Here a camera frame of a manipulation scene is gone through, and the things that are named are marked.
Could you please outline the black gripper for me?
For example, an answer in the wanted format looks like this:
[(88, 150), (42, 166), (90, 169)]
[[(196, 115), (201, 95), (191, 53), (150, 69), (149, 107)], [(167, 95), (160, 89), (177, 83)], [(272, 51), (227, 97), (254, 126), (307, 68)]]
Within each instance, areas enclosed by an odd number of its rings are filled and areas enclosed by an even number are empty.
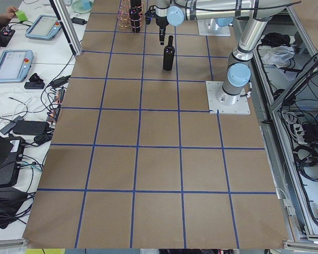
[(159, 40), (160, 44), (164, 44), (165, 41), (165, 27), (169, 25), (166, 16), (156, 15), (156, 25), (160, 27), (159, 29)]

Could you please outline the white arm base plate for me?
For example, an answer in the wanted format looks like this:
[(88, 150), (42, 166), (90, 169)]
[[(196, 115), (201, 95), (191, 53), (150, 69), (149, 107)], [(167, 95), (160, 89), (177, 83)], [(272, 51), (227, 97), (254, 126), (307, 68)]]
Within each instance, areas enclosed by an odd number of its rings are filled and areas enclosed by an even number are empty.
[(216, 36), (216, 37), (230, 37), (231, 33), (229, 25), (232, 24), (233, 18), (218, 18), (198, 20), (199, 35)]
[(223, 91), (222, 81), (206, 81), (206, 92), (210, 114), (250, 114), (244, 88), (239, 95), (233, 96)]

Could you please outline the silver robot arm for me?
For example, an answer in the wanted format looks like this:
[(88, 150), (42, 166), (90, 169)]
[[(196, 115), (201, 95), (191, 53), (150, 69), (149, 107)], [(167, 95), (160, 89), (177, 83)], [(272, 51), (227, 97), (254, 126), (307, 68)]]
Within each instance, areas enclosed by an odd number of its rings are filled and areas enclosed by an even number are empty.
[(220, 95), (238, 97), (249, 82), (251, 71), (247, 66), (253, 49), (271, 18), (285, 8), (301, 1), (156, 1), (154, 18), (160, 27), (163, 44), (166, 26), (179, 26), (184, 21), (222, 18), (249, 19), (238, 45), (229, 56), (227, 78)]
[(216, 26), (218, 27), (226, 27), (233, 22), (232, 17), (223, 17), (217, 19), (210, 19), (209, 26), (212, 30), (216, 30)]

